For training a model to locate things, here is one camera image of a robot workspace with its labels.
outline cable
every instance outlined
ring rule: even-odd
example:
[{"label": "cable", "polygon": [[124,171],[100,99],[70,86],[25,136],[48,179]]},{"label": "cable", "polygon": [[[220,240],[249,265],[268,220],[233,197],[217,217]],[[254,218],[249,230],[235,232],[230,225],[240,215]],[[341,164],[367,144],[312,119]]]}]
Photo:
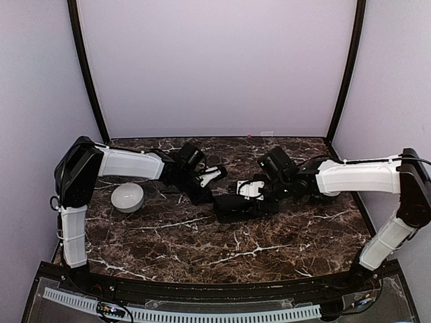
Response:
[{"label": "cable", "polygon": [[370,281],[371,285],[372,285],[372,291],[371,293],[374,293],[374,291],[376,290],[376,284],[374,284],[374,281]]},{"label": "cable", "polygon": [[372,308],[373,307],[373,305],[378,301],[378,299],[380,298],[380,296],[382,295],[382,293],[383,293],[383,283],[384,283],[384,277],[383,277],[383,273],[384,273],[384,266],[383,266],[383,264],[381,265],[382,266],[382,268],[381,268],[381,274],[380,274],[380,276],[381,276],[381,279],[382,279],[382,283],[381,283],[381,286],[380,286],[380,291],[378,292],[378,294],[377,294],[377,296],[374,298],[374,301],[372,301],[371,303],[370,303],[370,305],[369,306],[367,306],[366,308],[364,308],[363,310],[360,310],[360,311],[358,311],[358,312],[347,312],[347,311],[350,311],[350,310],[353,310],[355,307],[353,307],[352,308],[352,306],[350,306],[350,307],[348,307],[348,308],[345,308],[344,310],[342,310],[342,311],[340,311],[340,312],[336,312],[336,313],[325,313],[325,312],[321,312],[322,313],[322,315],[325,315],[325,316],[347,316],[347,315],[355,315],[355,314],[361,314],[361,313],[364,313],[364,312],[366,312],[366,311],[368,311],[370,308]]},{"label": "cable", "polygon": [[306,162],[309,162],[310,160],[315,160],[315,159],[318,159],[318,158],[329,158],[329,159],[334,160],[334,157],[331,157],[330,155],[317,155],[317,156],[311,157],[308,160],[304,160],[302,163],[299,163],[298,167],[304,165]]},{"label": "cable", "polygon": [[[262,182],[261,180],[246,180],[245,182],[241,183],[241,185],[238,187],[238,194],[241,192],[241,188],[243,188],[246,185],[252,184],[252,183],[256,183],[256,182]],[[259,197],[261,197],[263,195],[263,193],[259,194],[258,196],[254,196],[254,199],[257,199]]]},{"label": "cable", "polygon": [[[53,201],[54,200],[56,200],[57,201],[57,205],[56,206],[54,206],[53,205]],[[57,196],[52,196],[50,199],[49,199],[49,207],[51,208],[51,210],[53,210],[53,211],[55,211],[55,212],[58,212],[58,208],[60,207],[61,205],[60,205],[60,199],[57,197]]]},{"label": "cable", "polygon": [[147,153],[165,153],[163,150],[161,150],[160,148],[150,148],[146,151]]},{"label": "cable", "polygon": [[198,175],[207,175],[207,174],[212,174],[212,173],[216,173],[220,171],[218,168],[214,169],[214,170],[208,170],[206,172],[202,172],[202,170],[198,171]]},{"label": "cable", "polygon": [[283,179],[283,175],[281,174],[281,172],[282,172],[282,171],[283,171],[283,170],[279,170],[279,171],[277,172],[277,177],[278,177],[279,181],[280,181],[284,186],[289,186],[289,185],[291,185],[291,183],[286,182],[286,181]]},{"label": "cable", "polygon": [[105,323],[110,323],[110,322],[112,322],[112,320],[111,320],[110,318],[107,318],[107,317],[105,316],[105,314],[103,314],[102,312],[100,312],[99,314],[103,317],[103,320],[102,320],[101,318],[99,318],[99,315],[97,315],[97,317],[98,317],[98,318],[99,318],[99,320],[101,320],[102,322],[105,322]]},{"label": "cable", "polygon": [[100,290],[100,292],[102,293],[102,297],[103,297],[103,288],[102,288],[102,286],[100,286],[99,284],[95,284],[94,285],[97,289],[99,289]]},{"label": "cable", "polygon": [[330,287],[330,288],[332,288],[332,289],[334,289],[336,291],[343,291],[343,290],[349,288],[349,286],[335,286],[335,285],[326,284],[326,283],[321,283],[319,285],[320,286],[325,286],[325,287],[328,286],[328,287]]},{"label": "cable", "polygon": [[431,166],[431,161],[426,160],[426,159],[422,159],[422,158],[418,158],[418,157],[396,157],[393,159],[388,159],[388,158],[382,158],[382,159],[364,159],[364,160],[347,160],[346,162],[341,161],[341,164],[346,164],[346,165],[356,165],[356,164],[369,164],[369,163],[385,163],[385,162],[389,162],[389,161],[393,161],[393,162],[397,162],[399,160],[403,161],[403,160],[416,160],[417,162],[422,162],[425,164],[428,164]]},{"label": "cable", "polygon": [[75,284],[75,282],[70,278],[70,276],[69,276],[69,271],[67,270],[67,264],[66,264],[66,260],[65,260],[65,257],[64,257],[64,246],[61,246],[61,252],[60,252],[60,259],[61,259],[61,264],[63,265],[63,267],[65,268],[65,274],[66,274],[66,278],[67,278],[67,280],[69,280],[70,281],[70,283],[80,292],[80,293],[82,293],[82,294],[84,294],[84,295],[87,295],[87,296],[91,296],[91,297],[95,297],[98,301],[100,301],[100,300],[102,300],[102,301],[105,301],[105,302],[107,302],[107,303],[113,303],[113,304],[115,304],[115,305],[117,305],[117,306],[119,306],[120,308],[122,308],[123,310],[125,310],[126,312],[127,312],[127,314],[130,316],[130,322],[131,323],[134,323],[134,319],[133,319],[133,315],[132,315],[132,312],[130,312],[130,310],[127,308],[127,307],[125,307],[124,305],[121,305],[119,302],[117,302],[117,301],[114,301],[114,300],[111,300],[111,299],[107,299],[107,298],[105,298],[105,297],[100,297],[100,296],[97,296],[97,295],[94,295],[94,294],[92,294],[92,293],[89,293],[89,292],[87,292],[87,291],[83,291],[82,289],[80,289],[76,284]]}]

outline white wall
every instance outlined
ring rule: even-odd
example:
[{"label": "white wall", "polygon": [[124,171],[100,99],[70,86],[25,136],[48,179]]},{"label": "white wall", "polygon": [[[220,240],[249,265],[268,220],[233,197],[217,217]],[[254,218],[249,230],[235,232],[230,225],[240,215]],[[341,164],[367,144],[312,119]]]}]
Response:
[{"label": "white wall", "polygon": [[[413,147],[431,159],[431,2],[369,1],[335,148],[383,157]],[[396,196],[362,194],[379,228]],[[422,322],[431,322],[431,225],[397,253]]]},{"label": "white wall", "polygon": [[0,2],[0,313],[20,322],[57,218],[53,172],[80,135],[99,140],[66,0]]},{"label": "white wall", "polygon": [[355,0],[79,6],[111,137],[326,135]]}]

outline dark brown marble surface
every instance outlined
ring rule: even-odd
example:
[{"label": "dark brown marble surface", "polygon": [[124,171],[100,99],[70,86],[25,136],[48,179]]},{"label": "dark brown marble surface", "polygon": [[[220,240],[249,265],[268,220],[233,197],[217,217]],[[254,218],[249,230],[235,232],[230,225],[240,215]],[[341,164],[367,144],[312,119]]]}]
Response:
[{"label": "dark brown marble surface", "polygon": [[[209,166],[226,166],[228,177],[211,184],[214,195],[226,193],[231,182],[261,173],[257,158],[276,145],[296,162],[327,152],[323,141],[313,138],[119,139],[110,145],[170,151],[186,141],[201,148]],[[128,181],[143,187],[145,202],[126,215],[113,208],[110,196]],[[172,191],[156,181],[99,179],[86,219],[93,272],[175,283],[299,279],[347,270],[370,239],[348,193],[331,205],[287,199],[273,217],[220,224],[212,205],[193,206]]]}]

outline white bowl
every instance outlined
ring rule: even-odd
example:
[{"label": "white bowl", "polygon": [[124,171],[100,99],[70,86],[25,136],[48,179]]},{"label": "white bowl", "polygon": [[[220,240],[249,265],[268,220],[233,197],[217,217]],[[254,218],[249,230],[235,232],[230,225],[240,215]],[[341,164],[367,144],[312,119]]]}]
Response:
[{"label": "white bowl", "polygon": [[143,204],[143,189],[138,184],[126,183],[115,189],[110,197],[115,208],[123,213],[139,210]]}]

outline black frame edge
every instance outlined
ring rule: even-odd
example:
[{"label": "black frame edge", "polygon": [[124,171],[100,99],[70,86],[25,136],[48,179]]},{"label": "black frame edge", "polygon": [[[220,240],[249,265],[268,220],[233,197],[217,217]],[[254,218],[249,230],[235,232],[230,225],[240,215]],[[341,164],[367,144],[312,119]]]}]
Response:
[{"label": "black frame edge", "polygon": [[87,89],[88,99],[92,106],[94,118],[96,119],[97,127],[99,128],[100,136],[104,143],[110,141],[108,129],[106,128],[105,121],[103,119],[102,111],[100,109],[99,101],[96,95],[96,89],[94,87],[90,66],[88,65],[86,49],[84,46],[84,38],[82,36],[81,24],[79,22],[79,13],[77,8],[77,0],[67,0],[67,6],[69,8],[70,23],[73,32],[73,39],[75,41],[76,53],[78,55],[79,65],[81,67],[82,77]]},{"label": "black frame edge", "polygon": [[[242,135],[242,136],[194,136],[194,137],[185,137],[185,136],[169,136],[169,137],[123,137],[123,138],[111,138],[111,141],[114,140],[136,140],[136,139],[196,139],[196,138],[247,138],[248,135]],[[319,136],[252,136],[251,138],[299,138],[299,139],[322,139],[325,140],[325,137],[319,137]]]},{"label": "black frame edge", "polygon": [[[56,280],[61,284],[61,288],[64,288],[66,290],[74,291],[73,289],[68,288],[66,285],[62,285],[64,281],[62,280],[63,275],[63,267],[55,264],[49,264],[47,262],[41,262],[39,269],[36,273],[36,277],[33,281],[32,288],[29,292],[27,303],[26,303],[26,309],[24,310],[24,315],[22,316],[22,323],[27,323],[28,316],[30,315],[30,310],[33,304],[33,298],[34,294],[36,293],[37,286],[39,279],[41,277],[46,277],[52,280]],[[333,295],[327,294],[326,292],[319,293],[318,295],[314,295],[313,290],[317,287],[315,283],[319,282],[326,282],[326,281],[332,281],[333,279],[336,279],[337,277],[344,277],[346,273],[336,273],[331,275],[325,275],[321,277],[313,277],[313,278],[307,278],[307,279],[298,279],[298,280],[290,280],[290,281],[279,281],[279,282],[273,282],[273,283],[258,283],[258,284],[231,284],[231,285],[206,285],[210,289],[215,288],[226,288],[226,295],[223,296],[223,301],[231,300],[230,299],[230,289],[235,289],[238,287],[248,287],[244,290],[244,295],[250,295],[255,294],[255,287],[264,287],[264,286],[270,286],[273,284],[276,285],[283,285],[284,287],[284,293],[277,293],[276,290],[273,290],[272,293],[264,293],[262,296],[268,300],[270,297],[269,295],[274,295],[276,298],[274,299],[284,299],[286,297],[295,297],[295,298],[302,298],[301,295],[304,297],[304,299],[308,299],[309,301],[313,303],[326,303],[331,301],[337,301],[342,295],[343,292],[335,292]],[[413,298],[411,297],[410,290],[407,285],[407,281],[405,280],[402,268],[399,265],[399,262],[397,259],[390,260],[385,263],[384,267],[384,277],[390,277],[392,275],[398,275],[401,281],[401,284],[404,289],[404,293],[407,298],[407,303],[409,304],[409,308],[411,310],[412,316],[414,316],[414,322],[420,323],[420,318],[418,316],[418,311],[416,309],[416,305],[413,302]],[[181,284],[181,283],[156,283],[156,282],[148,282],[148,281],[140,281],[135,279],[122,279],[118,277],[110,277],[106,275],[100,275],[100,274],[92,274],[93,278],[97,282],[105,282],[108,281],[109,285],[116,286],[116,291],[110,293],[109,296],[107,296],[109,299],[114,299],[116,301],[119,301],[121,303],[134,303],[134,304],[145,304],[145,302],[148,299],[160,299],[159,297],[156,297],[156,295],[150,295],[148,294],[148,288],[155,287],[156,292],[161,292],[166,289],[172,289],[173,292],[171,293],[172,296],[168,297],[168,300],[172,301],[191,301],[196,302],[199,301],[195,298],[190,299],[184,299],[185,295],[188,295],[188,290],[186,291],[177,291],[176,287],[179,287],[179,290],[182,289],[182,287],[185,287],[186,289],[188,287],[202,287],[202,285],[190,285],[190,284]],[[180,298],[182,299],[176,299],[177,292],[182,294]]]},{"label": "black frame edge", "polygon": [[[329,154],[332,157],[339,159],[337,152],[335,151],[334,147],[332,146],[332,142],[330,142],[330,140],[328,140],[328,139],[323,139],[323,142],[325,143],[325,145],[329,151]],[[358,192],[352,192],[352,196],[353,196],[353,199],[355,200],[356,206],[359,209],[359,212],[362,215],[362,218],[364,219],[364,222],[365,222],[365,225],[368,229],[368,232],[370,232],[370,236],[374,237],[376,235],[376,228],[374,228],[374,225],[372,224],[370,214],[366,210],[366,207],[364,205],[364,202],[361,199],[361,196],[359,195]]]},{"label": "black frame edge", "polygon": [[57,244],[55,245],[55,250],[54,250],[53,256],[51,257],[51,264],[54,263],[55,257],[57,256],[57,252],[59,251],[59,248],[60,248],[60,240],[57,241]]},{"label": "black frame edge", "polygon": [[338,93],[337,103],[332,115],[331,124],[326,135],[326,139],[332,143],[337,132],[341,114],[343,113],[347,93],[349,92],[350,82],[355,67],[356,56],[358,55],[359,42],[362,33],[362,25],[364,24],[366,0],[358,0],[356,3],[355,21],[353,24],[352,39],[350,40],[349,54],[345,64],[343,80]]}]

